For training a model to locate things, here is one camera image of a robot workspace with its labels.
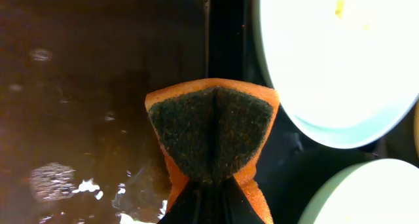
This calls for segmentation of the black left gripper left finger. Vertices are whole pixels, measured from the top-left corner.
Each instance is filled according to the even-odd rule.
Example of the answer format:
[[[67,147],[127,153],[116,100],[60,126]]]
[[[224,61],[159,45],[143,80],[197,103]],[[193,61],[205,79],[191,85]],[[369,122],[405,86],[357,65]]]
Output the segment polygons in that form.
[[[212,186],[189,181],[158,224],[207,224]]]

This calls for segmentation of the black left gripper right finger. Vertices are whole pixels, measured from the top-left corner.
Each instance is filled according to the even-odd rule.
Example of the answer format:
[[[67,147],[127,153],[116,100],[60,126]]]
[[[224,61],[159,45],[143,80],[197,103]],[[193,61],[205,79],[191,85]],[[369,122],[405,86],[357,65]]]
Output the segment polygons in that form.
[[[214,224],[264,224],[234,177],[222,182],[216,191]]]

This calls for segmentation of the orange green scrub sponge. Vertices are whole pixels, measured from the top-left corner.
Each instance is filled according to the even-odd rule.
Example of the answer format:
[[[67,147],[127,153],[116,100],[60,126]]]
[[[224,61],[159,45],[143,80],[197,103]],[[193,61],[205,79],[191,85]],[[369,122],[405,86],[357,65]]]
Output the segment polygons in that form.
[[[186,184],[198,181],[212,186],[213,223],[216,189],[234,177],[256,214],[271,223],[255,175],[279,106],[274,89],[230,79],[199,79],[148,93],[145,108],[172,184],[166,213]]]

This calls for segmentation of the light green plate ketchup streaks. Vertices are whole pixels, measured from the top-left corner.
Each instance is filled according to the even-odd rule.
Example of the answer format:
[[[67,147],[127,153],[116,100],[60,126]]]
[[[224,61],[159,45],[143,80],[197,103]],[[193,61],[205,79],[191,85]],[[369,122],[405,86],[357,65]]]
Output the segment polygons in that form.
[[[310,139],[361,147],[418,100],[418,0],[255,0],[281,105]]]

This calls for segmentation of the light green plate orange smear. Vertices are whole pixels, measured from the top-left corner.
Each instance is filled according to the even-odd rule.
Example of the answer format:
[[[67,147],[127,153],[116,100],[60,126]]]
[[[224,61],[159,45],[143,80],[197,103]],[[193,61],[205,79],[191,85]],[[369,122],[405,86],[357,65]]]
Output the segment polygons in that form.
[[[299,224],[418,224],[418,168],[398,159],[345,168],[316,192]]]

